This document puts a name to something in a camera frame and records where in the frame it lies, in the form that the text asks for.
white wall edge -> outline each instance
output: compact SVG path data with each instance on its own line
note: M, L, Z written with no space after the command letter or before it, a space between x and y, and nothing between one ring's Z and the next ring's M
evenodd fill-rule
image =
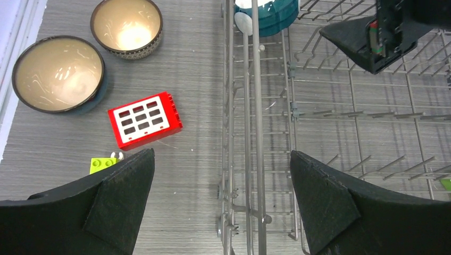
M3 77L0 84L0 163L3 160L3 152L19 101L11 84L14 63L27 47L36 42L47 4L47 0L21 1L18 14L13 21L5 57L0 63L0 77Z

white window panel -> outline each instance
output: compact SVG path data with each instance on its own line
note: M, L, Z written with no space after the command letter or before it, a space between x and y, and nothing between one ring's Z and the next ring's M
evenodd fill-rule
M47 0L0 0L0 162L18 98L11 85L14 63L36 41Z
M160 97L153 97L113 111L122 143L169 128Z

patterned bowl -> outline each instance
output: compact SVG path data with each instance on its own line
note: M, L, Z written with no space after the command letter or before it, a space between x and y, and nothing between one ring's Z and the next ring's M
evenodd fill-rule
M163 18L151 0L103 0L91 16L97 42L116 56L137 60L160 44Z

black object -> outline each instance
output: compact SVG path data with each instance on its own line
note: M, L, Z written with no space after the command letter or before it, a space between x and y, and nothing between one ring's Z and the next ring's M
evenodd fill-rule
M451 28L450 0L376 0L376 6L374 16L334 23L320 30L323 37L372 74L409 53L432 29ZM383 54L372 51L370 24L374 21Z
M291 152L312 255L450 254L451 203L389 191Z
M132 254L153 150L23 201L0 201L0 254Z

bowl rim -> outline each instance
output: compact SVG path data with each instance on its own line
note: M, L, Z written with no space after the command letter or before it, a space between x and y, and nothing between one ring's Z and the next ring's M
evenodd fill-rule
M156 9L157 12L158 12L158 15L160 16L160 27L159 27L159 29L158 29L158 33L156 34L156 36L155 36L149 43L147 43L147 44L144 45L143 47L140 47L140 48L137 48L137 49L120 50L120 49L114 49L114 48L111 48L111 47L109 47L109 46L106 46L106 45L99 39L99 37L97 36L97 34L96 34L95 31L94 31L94 18L95 18L95 16L96 16L97 12L100 10L100 8L102 8L102 6L103 6L104 4L106 4L107 2L109 2L109 1L113 1L113 0L102 0L102 1L95 7L95 9L93 10L93 13L91 14L91 21L90 21L91 33L93 34L94 39L96 39L96 41L97 41L102 47L104 47L105 49L107 49L107 50L109 50L109 51L111 51L111 52L127 54L127 53L135 53L135 52L139 52L139 51L141 51L141 50L147 48L149 45L153 44L155 41L157 41L159 35L161 34L161 30L163 30L163 15L161 14L160 8L159 8L152 0L145 0L145 1L149 2L150 4L152 4L152 5L155 7L155 9Z
M93 91L93 93L91 95L89 95L85 100L83 100L82 102L80 102L79 104L76 104L74 106L68 107L66 109L62 109L62 110L44 110L41 108L38 108L36 106L31 105L30 103L28 103L23 97L22 95L19 93L18 89L17 89L17 72L18 72L18 68L20 66L20 63L23 61L23 59L28 55L28 53L30 53L36 46L41 45L43 43L46 43L49 40L53 40L53 39L74 39L74 40L78 40L82 43L85 43L86 45L90 46L92 49L94 49L94 51L97 53L98 57L101 60L101 65L102 65L102 72L101 72L101 76L99 79L99 82L97 84L96 89ZM30 45L27 49L25 49L20 56L17 58L16 62L14 63L14 67L13 67L13 72L12 72L12 87L14 90L14 93L16 94L16 96L22 101L22 103L24 103L25 105L27 105L28 107L37 110L39 112L43 112L43 113L62 113L62 112L67 112L70 111L74 108L79 107L80 105L86 103L88 100L90 100L94 95L97 94L97 91L99 90L99 87L101 86L102 82L103 82L103 78L104 78L104 74L105 74L105 62L103 60L102 55L100 54L100 52L98 51L98 49L96 47L94 47L94 45L92 45L90 42L88 42L87 40L84 40L80 37L76 37L76 36L69 36L69 35L59 35L59 36L50 36L50 37L46 37L44 39L41 39L37 42L35 42L34 44Z

